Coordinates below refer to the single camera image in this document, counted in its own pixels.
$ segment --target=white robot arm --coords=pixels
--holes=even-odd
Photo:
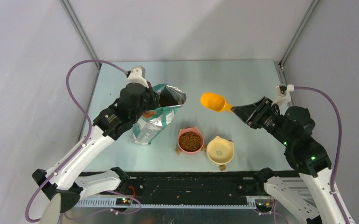
[[[278,86],[278,99],[264,97],[252,105],[233,107],[232,111],[253,129],[264,128],[284,146],[289,165],[299,172],[317,206],[310,205],[299,194],[288,188],[275,173],[265,168],[257,172],[254,180],[261,191],[273,196],[302,224],[345,224],[337,196],[350,224],[351,218],[335,183],[331,183],[331,161],[325,149],[311,137],[314,121],[307,109],[290,107],[280,115],[278,106],[291,101],[293,85]]]
[[[158,96],[144,76],[143,67],[132,68],[127,75],[129,84],[121,90],[119,98],[93,120],[89,139],[85,141],[86,136],[83,137],[51,168],[33,173],[33,179],[40,186],[50,178],[42,191],[49,200],[60,194],[60,213],[68,211],[87,196],[115,190],[122,180],[128,178],[119,168],[87,177],[79,175],[101,151],[130,130],[145,111],[158,107]]]

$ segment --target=pet food bag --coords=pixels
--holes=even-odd
[[[186,101],[186,94],[177,87],[158,84],[152,88],[159,95],[159,108],[145,112],[133,125],[133,140],[141,145],[150,145]]]

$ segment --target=table surface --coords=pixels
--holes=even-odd
[[[186,125],[197,126],[208,143],[215,136],[235,144],[235,155],[226,171],[254,171],[269,167],[292,170],[283,155],[285,147],[265,130],[254,130],[233,113],[217,113],[200,104],[204,92],[225,96],[232,105],[246,105],[263,96],[277,98],[280,84],[272,60],[241,61],[171,61],[116,63],[125,70],[142,65],[145,78],[156,84],[169,84],[186,93],[187,100],[173,121],[149,146],[132,141],[131,130],[102,151],[85,171],[103,171],[120,167],[124,171],[188,171],[220,172],[205,152],[177,155],[178,132]],[[102,109],[111,105],[127,84],[123,73],[103,64],[92,97],[89,115],[94,119]]]

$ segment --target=orange scoop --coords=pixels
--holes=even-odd
[[[216,112],[231,111],[232,105],[228,104],[228,101],[215,93],[206,92],[200,98],[200,103],[210,110]]]

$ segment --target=kibble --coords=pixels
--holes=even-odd
[[[174,102],[171,102],[167,97],[165,96],[160,96],[159,98],[159,105],[160,107],[165,107],[165,106],[175,106],[177,105]]]
[[[179,146],[187,152],[194,152],[201,147],[201,137],[196,132],[186,132],[179,137]]]

